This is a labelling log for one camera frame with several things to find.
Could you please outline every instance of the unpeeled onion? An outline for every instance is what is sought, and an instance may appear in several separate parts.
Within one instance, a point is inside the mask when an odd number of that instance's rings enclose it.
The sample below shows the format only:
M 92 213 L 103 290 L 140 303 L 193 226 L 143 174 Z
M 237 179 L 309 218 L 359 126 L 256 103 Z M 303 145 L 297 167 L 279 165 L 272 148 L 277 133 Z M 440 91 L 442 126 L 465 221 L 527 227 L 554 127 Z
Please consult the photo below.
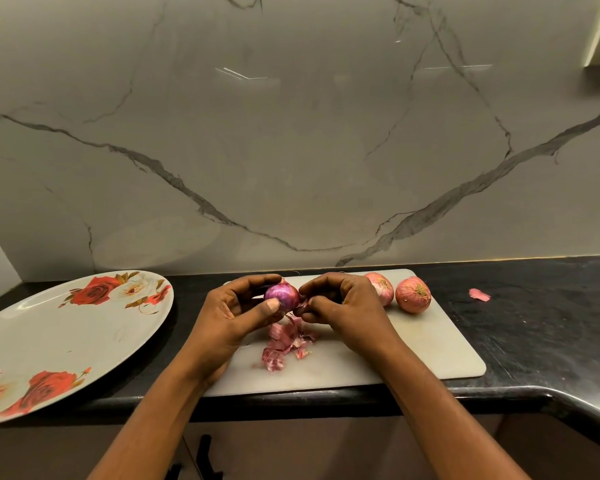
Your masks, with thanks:
M 431 291 L 424 281 L 412 276 L 396 286 L 395 300 L 407 313 L 422 313 L 431 304 Z
M 282 316 L 300 306 L 300 293 L 295 287 L 291 286 L 282 278 L 277 285 L 273 285 L 264 293 L 264 299 L 278 298 L 280 300 L 280 308 L 277 314 Z
M 367 273 L 365 276 L 369 278 L 369 281 L 371 281 L 371 284 L 376 289 L 382 306 L 389 306 L 393 301 L 393 286 L 391 286 L 389 280 L 380 273 Z

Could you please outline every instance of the forearm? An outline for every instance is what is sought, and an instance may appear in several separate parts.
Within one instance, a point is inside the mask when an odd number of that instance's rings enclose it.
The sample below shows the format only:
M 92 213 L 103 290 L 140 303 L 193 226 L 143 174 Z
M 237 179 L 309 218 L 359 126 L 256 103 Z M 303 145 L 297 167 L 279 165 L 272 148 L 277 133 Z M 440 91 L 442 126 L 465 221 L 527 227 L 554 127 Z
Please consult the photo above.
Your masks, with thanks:
M 375 364 L 441 480 L 528 476 L 407 347 Z
M 202 392 L 199 381 L 170 364 L 88 480 L 162 480 Z

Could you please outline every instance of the onion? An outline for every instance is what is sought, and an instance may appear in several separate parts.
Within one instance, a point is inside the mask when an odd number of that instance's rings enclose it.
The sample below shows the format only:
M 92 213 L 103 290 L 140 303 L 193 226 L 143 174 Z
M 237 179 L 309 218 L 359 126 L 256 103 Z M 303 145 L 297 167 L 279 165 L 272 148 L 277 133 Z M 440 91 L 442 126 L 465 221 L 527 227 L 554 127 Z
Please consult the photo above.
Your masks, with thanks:
M 421 313 L 431 303 L 429 287 L 417 276 L 401 281 L 395 288 L 395 300 L 407 313 Z
M 286 315 L 300 306 L 300 293 L 286 282 L 284 278 L 264 293 L 264 299 L 269 298 L 278 298 L 280 300 L 280 309 L 276 312 L 280 316 Z
M 393 286 L 391 286 L 389 280 L 380 273 L 367 273 L 365 276 L 369 278 L 376 289 L 382 306 L 388 306 L 393 301 Z

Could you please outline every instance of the cabinet handle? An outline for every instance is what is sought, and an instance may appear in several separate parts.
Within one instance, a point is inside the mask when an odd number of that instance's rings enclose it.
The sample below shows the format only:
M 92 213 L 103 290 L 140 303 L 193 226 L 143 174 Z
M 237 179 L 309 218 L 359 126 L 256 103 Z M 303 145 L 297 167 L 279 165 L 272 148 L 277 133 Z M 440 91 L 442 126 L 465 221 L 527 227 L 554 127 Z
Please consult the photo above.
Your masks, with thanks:
M 169 468 L 167 475 L 165 475 L 164 480 L 178 480 L 181 469 L 182 465 L 179 463 L 172 465 L 171 468 Z
M 211 446 L 211 436 L 202 435 L 198 452 L 196 453 L 196 469 L 202 480 L 222 480 L 224 473 L 215 472 L 209 461 L 209 447 Z

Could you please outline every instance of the granite countertop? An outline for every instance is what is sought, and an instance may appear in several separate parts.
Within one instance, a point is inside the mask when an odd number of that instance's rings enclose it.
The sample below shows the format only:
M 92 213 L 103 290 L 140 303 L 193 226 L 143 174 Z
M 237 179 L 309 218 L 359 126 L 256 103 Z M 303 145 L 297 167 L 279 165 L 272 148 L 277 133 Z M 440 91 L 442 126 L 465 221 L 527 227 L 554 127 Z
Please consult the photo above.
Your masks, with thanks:
M 469 411 L 549 413 L 600 444 L 600 257 L 380 267 L 408 267 L 424 279 L 486 362 L 483 377 L 445 381 Z M 71 397 L 0 427 L 124 422 L 183 345 L 207 292 L 241 274 L 169 276 L 174 307 L 135 355 Z M 0 310 L 56 284 L 23 283 L 0 297 Z M 492 300 L 469 298 L 472 287 Z M 202 398 L 192 420 L 397 414 L 388 389 L 372 385 Z

